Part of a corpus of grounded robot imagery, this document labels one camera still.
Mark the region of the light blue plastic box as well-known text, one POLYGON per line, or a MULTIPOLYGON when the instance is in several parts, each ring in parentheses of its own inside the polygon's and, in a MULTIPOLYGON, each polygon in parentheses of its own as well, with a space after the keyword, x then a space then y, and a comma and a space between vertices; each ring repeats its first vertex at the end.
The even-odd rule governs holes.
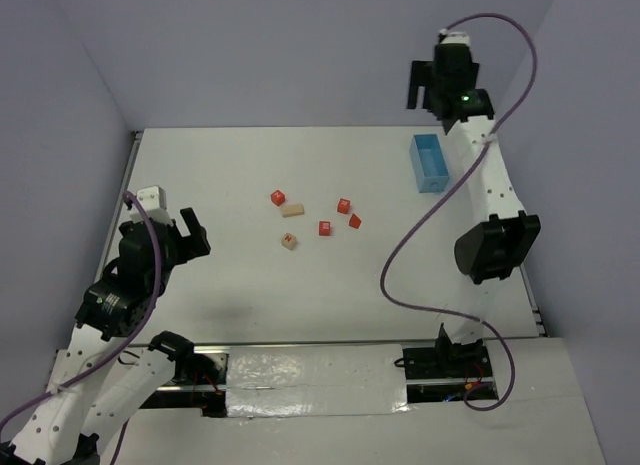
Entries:
POLYGON ((442 193, 448 185, 450 175, 438 136, 414 135, 409 155, 418 192, 442 193))

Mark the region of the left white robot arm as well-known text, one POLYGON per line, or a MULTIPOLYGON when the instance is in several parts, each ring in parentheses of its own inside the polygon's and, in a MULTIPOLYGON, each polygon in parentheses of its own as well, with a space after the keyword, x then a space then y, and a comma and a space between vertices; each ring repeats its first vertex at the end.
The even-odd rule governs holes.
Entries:
POLYGON ((43 395, 18 409, 31 416, 2 443, 4 464, 97 464, 159 387, 168 382, 216 386, 224 372, 190 340, 164 331, 114 385, 103 387, 149 321, 173 269, 211 251, 192 209, 180 212, 189 230, 182 235, 164 208, 128 208, 130 218, 119 227, 118 254, 86 290, 56 375, 43 395))

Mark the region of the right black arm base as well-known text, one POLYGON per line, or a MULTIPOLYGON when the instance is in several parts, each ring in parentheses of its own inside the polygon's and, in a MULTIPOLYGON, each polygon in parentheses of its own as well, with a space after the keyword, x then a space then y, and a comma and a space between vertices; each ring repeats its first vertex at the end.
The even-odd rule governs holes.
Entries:
POLYGON ((440 325, 432 345, 408 347, 394 361, 404 371, 410 404, 496 400, 493 371, 482 339, 455 343, 440 325))

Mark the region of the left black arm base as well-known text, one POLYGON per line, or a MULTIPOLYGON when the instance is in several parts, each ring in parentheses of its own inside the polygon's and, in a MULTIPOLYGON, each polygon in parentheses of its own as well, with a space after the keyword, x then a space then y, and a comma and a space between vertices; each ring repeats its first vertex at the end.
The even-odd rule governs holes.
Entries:
POLYGON ((226 375, 229 356, 226 353, 198 353, 191 341, 169 331, 156 335, 147 350, 167 354, 173 363, 173 371, 170 380, 143 403, 142 409, 196 409, 204 417, 227 416, 226 375))

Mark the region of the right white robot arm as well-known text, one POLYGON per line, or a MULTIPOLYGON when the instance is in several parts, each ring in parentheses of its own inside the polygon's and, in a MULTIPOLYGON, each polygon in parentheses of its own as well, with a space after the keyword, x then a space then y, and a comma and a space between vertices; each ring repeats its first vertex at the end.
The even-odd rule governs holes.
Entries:
POLYGON ((447 153, 466 179, 471 221, 453 245, 455 265, 468 283, 458 308, 462 322, 451 331, 461 342, 489 335, 485 320, 505 325, 511 336, 528 335, 531 304, 520 267, 541 229, 539 217, 516 194, 494 129, 494 108, 476 85, 478 75, 469 36, 443 34, 431 60, 413 62, 407 104, 434 115, 447 153))

